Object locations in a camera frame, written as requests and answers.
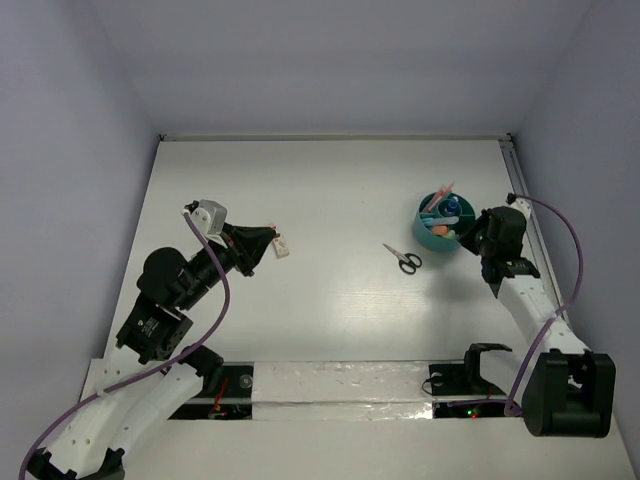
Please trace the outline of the blue highlighter marker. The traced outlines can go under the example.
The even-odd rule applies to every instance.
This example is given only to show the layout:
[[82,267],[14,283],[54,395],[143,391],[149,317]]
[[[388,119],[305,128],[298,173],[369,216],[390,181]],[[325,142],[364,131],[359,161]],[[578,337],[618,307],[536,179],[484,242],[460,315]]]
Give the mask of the blue highlighter marker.
[[435,217],[429,214],[420,214],[419,220],[425,227],[451,226],[459,222],[459,217],[458,216]]

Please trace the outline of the black handled scissors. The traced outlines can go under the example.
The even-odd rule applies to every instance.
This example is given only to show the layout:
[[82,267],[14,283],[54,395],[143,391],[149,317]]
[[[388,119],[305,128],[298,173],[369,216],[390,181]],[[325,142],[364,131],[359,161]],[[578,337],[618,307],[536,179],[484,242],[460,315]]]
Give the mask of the black handled scissors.
[[421,258],[414,253],[402,253],[385,243],[383,247],[397,258],[400,270],[407,275],[414,275],[423,265]]

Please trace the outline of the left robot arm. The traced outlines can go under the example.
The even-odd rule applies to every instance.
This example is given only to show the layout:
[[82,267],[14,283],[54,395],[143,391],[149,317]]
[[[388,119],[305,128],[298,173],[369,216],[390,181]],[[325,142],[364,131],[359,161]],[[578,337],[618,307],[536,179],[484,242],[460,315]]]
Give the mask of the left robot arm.
[[19,476],[124,478],[134,455],[187,400],[220,386],[224,360],[205,344],[215,330],[185,344],[193,325],[187,311],[214,286],[227,287],[230,271],[252,276],[277,236],[271,227],[227,224],[221,244],[203,240],[191,259],[173,247],[150,253],[137,281],[139,295],[91,394],[43,432],[57,431],[54,440],[35,441]]

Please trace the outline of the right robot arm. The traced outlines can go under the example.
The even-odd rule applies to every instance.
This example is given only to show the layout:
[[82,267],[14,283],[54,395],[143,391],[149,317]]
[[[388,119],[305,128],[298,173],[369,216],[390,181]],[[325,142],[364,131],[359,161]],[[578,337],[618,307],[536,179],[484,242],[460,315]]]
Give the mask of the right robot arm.
[[593,352],[554,306],[540,273],[523,254],[530,207],[521,197],[484,210],[461,245],[481,259],[482,277],[510,313],[529,348],[504,401],[537,437],[604,438],[609,434],[616,367]]

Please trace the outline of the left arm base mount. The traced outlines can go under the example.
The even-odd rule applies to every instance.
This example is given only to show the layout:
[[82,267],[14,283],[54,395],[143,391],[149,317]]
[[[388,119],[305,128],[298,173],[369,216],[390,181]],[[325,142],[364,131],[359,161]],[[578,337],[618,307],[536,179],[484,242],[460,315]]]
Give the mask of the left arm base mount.
[[170,416],[171,420],[252,418],[253,363],[227,363],[217,353],[200,347],[176,365],[193,368],[203,378],[203,387]]

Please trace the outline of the orange highlighter marker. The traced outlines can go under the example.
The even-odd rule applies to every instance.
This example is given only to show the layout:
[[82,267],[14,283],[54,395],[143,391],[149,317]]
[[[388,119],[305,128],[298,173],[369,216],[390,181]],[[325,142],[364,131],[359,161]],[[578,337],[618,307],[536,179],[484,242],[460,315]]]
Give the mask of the orange highlighter marker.
[[431,232],[439,237],[453,239],[456,236],[455,231],[447,225],[438,225],[431,228]]

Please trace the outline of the clear bottle blue cap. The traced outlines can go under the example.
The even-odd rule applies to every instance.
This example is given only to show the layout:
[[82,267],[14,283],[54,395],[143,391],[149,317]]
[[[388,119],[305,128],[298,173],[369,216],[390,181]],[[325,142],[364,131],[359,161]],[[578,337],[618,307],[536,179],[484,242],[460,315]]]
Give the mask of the clear bottle blue cap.
[[443,213],[445,216],[458,216],[460,214],[461,207],[459,198],[457,196],[451,196],[447,199],[447,203],[444,207]]

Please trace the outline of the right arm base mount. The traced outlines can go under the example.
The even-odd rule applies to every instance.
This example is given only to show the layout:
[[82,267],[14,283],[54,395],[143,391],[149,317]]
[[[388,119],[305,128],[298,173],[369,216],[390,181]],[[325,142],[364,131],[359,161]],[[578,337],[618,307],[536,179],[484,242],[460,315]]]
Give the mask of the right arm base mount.
[[436,419],[519,418],[507,404],[520,367],[513,350],[500,343],[473,343],[461,360],[430,363],[421,390],[432,399]]

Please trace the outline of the purple pen red tip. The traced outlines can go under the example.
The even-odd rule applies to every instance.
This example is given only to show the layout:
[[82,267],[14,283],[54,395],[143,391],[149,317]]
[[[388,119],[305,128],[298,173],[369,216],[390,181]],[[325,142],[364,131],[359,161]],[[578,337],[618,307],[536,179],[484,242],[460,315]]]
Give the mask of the purple pen red tip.
[[443,185],[429,200],[429,202],[425,205],[422,212],[430,213],[432,212],[438,205],[438,203],[446,198],[451,190],[453,189],[454,182],[449,185]]

